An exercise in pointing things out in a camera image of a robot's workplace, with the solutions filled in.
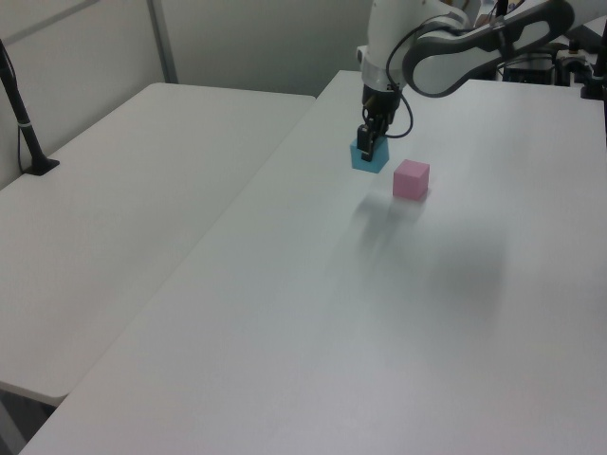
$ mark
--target white wall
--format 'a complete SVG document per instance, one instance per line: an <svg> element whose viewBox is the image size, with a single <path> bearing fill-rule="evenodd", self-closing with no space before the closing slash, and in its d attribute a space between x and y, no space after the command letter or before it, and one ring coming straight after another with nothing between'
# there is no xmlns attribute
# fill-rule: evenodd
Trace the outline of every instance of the white wall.
<svg viewBox="0 0 607 455"><path fill-rule="evenodd" d="M143 87L163 81L146 0L102 0L7 51L46 155ZM19 175L16 147L16 120L0 89L0 189ZM28 163L27 148L22 156Z"/></svg>
<svg viewBox="0 0 607 455"><path fill-rule="evenodd" d="M180 83L317 96L358 69L372 0L161 0Z"/></svg>

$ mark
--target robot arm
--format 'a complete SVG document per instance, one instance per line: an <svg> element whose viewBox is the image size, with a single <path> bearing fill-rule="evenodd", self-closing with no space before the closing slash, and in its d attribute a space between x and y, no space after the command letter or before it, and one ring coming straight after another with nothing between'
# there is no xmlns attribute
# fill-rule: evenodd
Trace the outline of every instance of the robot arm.
<svg viewBox="0 0 607 455"><path fill-rule="evenodd" d="M369 45L359 50L365 124L362 158L386 136L409 84L427 97L445 97L474 75L546 44L568 29L607 14L605 0L526 0L492 24L472 29L460 9L439 0L375 0Z"/></svg>

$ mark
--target cube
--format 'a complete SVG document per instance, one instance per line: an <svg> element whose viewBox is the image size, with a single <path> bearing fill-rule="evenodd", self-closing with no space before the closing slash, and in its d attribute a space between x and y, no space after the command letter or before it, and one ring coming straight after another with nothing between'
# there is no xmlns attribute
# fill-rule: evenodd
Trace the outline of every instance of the cube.
<svg viewBox="0 0 607 455"><path fill-rule="evenodd" d="M377 140L373 159L371 162L361 158L362 151L357 147L357 140L350 144L350 155L352 157L352 169L366 171L368 173L379 173L390 159L388 141L385 137Z"/></svg>
<svg viewBox="0 0 607 455"><path fill-rule="evenodd" d="M395 171L392 194L418 201L428 190L430 164L405 159Z"/></svg>

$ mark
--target pink cube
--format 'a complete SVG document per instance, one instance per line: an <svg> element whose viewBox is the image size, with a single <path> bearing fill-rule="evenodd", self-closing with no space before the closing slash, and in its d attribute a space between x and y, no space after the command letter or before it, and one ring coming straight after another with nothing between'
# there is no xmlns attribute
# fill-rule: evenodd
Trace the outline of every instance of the pink cube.
<svg viewBox="0 0 607 455"><path fill-rule="evenodd" d="M418 201L428 190L430 164L405 159L395 171L392 194Z"/></svg>

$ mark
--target tabletop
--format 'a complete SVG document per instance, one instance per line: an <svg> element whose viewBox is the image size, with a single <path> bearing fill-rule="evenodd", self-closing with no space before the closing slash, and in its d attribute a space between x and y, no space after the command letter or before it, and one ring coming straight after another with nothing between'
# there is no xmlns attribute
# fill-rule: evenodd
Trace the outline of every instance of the tabletop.
<svg viewBox="0 0 607 455"><path fill-rule="evenodd" d="M329 84L24 455L604 453L602 104L407 90L374 175L361 88Z"/></svg>
<svg viewBox="0 0 607 455"><path fill-rule="evenodd" d="M0 191L0 389L61 402L313 100L153 84Z"/></svg>

